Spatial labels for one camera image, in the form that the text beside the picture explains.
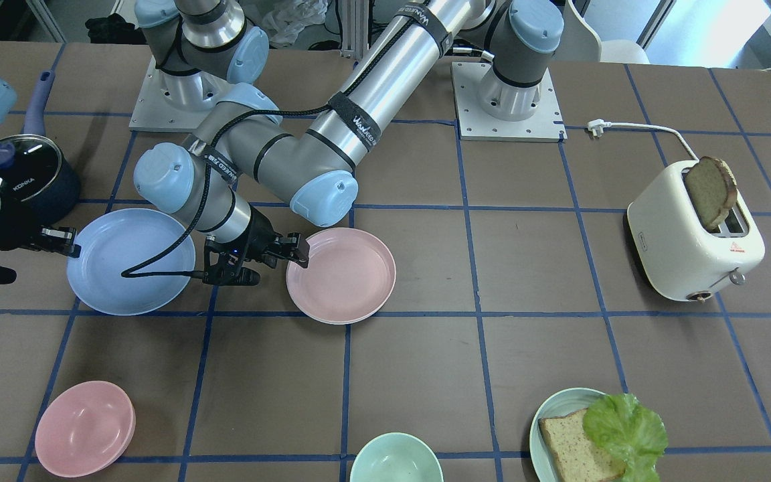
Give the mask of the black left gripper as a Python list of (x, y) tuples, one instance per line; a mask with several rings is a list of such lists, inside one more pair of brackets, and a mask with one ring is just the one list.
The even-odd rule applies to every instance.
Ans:
[(251, 208), (247, 228), (237, 238), (228, 242), (232, 250), (244, 253), (246, 260), (262, 262), (275, 268), (278, 259), (296, 263), (303, 269), (309, 266), (310, 246), (299, 232), (286, 236), (275, 232), (272, 223), (256, 208)]

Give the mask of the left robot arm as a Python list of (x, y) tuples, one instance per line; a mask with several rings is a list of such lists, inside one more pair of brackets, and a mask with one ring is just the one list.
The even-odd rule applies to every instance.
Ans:
[(281, 127), (281, 112), (241, 82), (217, 101), (183, 145), (160, 143), (137, 162), (138, 193), (188, 232), (208, 237), (218, 264), (239, 271), (247, 260), (308, 265), (300, 233), (280, 235), (232, 188), (253, 178), (310, 223), (328, 228), (346, 216), (359, 191), (355, 168), (460, 33), (480, 31), (493, 56), (496, 85), (531, 90), (560, 45), (565, 22), (551, 1), (505, 1), (474, 12), (470, 1), (410, 1), (399, 8), (357, 70), (301, 137)]

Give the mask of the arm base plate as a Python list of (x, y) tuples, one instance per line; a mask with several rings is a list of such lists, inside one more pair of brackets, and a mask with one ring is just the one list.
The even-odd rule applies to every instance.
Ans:
[(485, 63), (452, 63), (460, 137), (469, 141), (567, 139), (565, 122), (549, 70), (529, 88), (510, 86)]
[(231, 88), (229, 82), (207, 72), (171, 76), (158, 70), (152, 58), (129, 128), (132, 131), (190, 133)]

